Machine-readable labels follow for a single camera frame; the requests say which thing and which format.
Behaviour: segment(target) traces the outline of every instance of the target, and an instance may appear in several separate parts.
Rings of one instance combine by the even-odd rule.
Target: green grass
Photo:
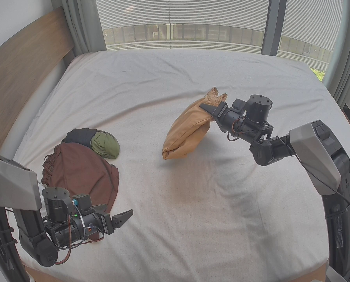
[[[311,70],[313,71],[314,74],[316,74],[316,76],[318,77],[320,82],[322,82],[322,79],[325,76],[325,71],[321,71],[321,70],[317,70],[317,69],[313,69],[313,68],[311,68]]]

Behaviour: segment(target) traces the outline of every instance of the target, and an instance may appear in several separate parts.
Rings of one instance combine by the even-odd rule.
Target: dark blue garment
[[[90,142],[94,137],[96,129],[74,129],[67,133],[67,136],[62,140],[65,143],[78,143],[82,144],[88,148],[91,148]]]

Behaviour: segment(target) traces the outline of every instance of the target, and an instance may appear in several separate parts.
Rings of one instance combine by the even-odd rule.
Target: brown clothing
[[[119,171],[90,148],[61,143],[45,158],[42,183],[75,194],[89,194],[92,204],[107,204],[110,212],[119,186]]]
[[[187,157],[187,153],[195,150],[206,135],[213,117],[200,108],[201,103],[218,106],[226,101],[227,94],[218,96],[218,90],[213,87],[205,97],[188,106],[172,124],[163,144],[163,159]]]

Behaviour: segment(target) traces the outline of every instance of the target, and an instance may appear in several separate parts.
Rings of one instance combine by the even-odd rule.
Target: curtain
[[[343,0],[341,28],[323,84],[342,108],[350,88],[350,0]]]
[[[106,50],[95,0],[51,0],[55,9],[62,6],[75,43],[74,54]]]

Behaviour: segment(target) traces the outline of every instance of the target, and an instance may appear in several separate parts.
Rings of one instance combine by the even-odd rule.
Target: bed frame
[[[0,148],[34,91],[62,60],[74,58],[62,7],[40,17],[0,46]],[[60,280],[26,267],[36,282]],[[325,280],[325,264],[291,282]]]

